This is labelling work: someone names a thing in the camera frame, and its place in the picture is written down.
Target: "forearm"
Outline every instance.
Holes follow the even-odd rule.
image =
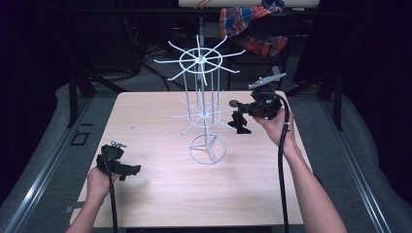
[[[100,200],[87,200],[85,205],[80,210],[78,216],[73,221],[72,225],[67,229],[66,233],[76,232],[91,232],[97,213],[102,205]]]
[[[286,156],[290,164],[297,200],[307,232],[346,232],[326,191],[294,145]]]

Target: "chair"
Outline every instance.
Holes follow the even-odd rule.
[[[231,45],[229,46],[230,52],[239,52],[243,50],[239,42],[240,40],[248,35],[262,35],[262,36],[274,36],[281,35],[288,38],[288,42],[285,48],[277,53],[275,56],[262,57],[259,54],[255,54],[251,51],[246,50],[244,53],[231,56],[227,60],[227,68],[236,64],[241,67],[244,66],[264,66],[268,67],[267,72],[272,70],[272,67],[281,67],[280,72],[285,73],[286,66],[288,63],[288,57],[292,46],[292,41],[296,36],[300,28],[300,20],[293,15],[286,14],[273,14],[266,17],[261,17],[252,20],[249,26],[243,30],[238,35],[232,37]],[[227,77],[227,90],[230,90],[232,73],[228,72]],[[282,79],[278,83],[278,89],[281,88]]]

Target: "plaid fabric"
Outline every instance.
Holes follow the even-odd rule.
[[[282,12],[284,7],[285,3],[282,0],[262,0],[260,6],[223,8],[220,18],[221,37],[236,36],[249,26],[251,20]],[[287,40],[281,36],[247,36],[242,39],[240,45],[245,50],[261,56],[272,56],[285,48]]]

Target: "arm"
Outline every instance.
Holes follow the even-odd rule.
[[[273,143],[279,145],[282,127],[285,123],[285,110],[271,119],[255,117]],[[346,227],[337,213],[326,191],[306,164],[294,137],[293,115],[291,114],[284,155],[287,159],[296,190],[297,201],[307,232],[346,232]]]
[[[112,181],[115,182],[119,175],[114,174]],[[66,233],[91,232],[97,213],[103,205],[104,199],[109,193],[109,179],[98,168],[92,168],[87,176],[87,195],[85,204],[79,215],[67,229]]]

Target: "controller cable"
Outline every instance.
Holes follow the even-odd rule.
[[[112,170],[110,166],[107,165],[106,161],[106,152],[108,148],[105,148],[105,152],[102,152],[104,165],[106,166],[106,170],[109,177],[109,189],[110,189],[110,201],[112,203],[112,217],[113,217],[113,232],[118,233],[118,212],[116,210],[116,198],[115,198],[115,186],[113,185],[112,181]]]
[[[285,124],[282,129],[282,134],[281,134],[281,138],[279,141],[279,147],[278,147],[278,171],[279,171],[279,185],[281,188],[282,211],[283,211],[283,217],[284,217],[285,233],[289,233],[288,207],[287,207],[287,201],[286,201],[285,176],[284,176],[284,170],[283,170],[283,148],[285,145],[286,135],[289,132],[288,128],[290,125],[290,114],[291,113],[290,113],[289,105],[285,98],[283,98],[281,95],[276,94],[274,92],[261,92],[261,93],[254,93],[253,95],[254,96],[273,95],[275,97],[278,97],[282,101],[285,107]]]

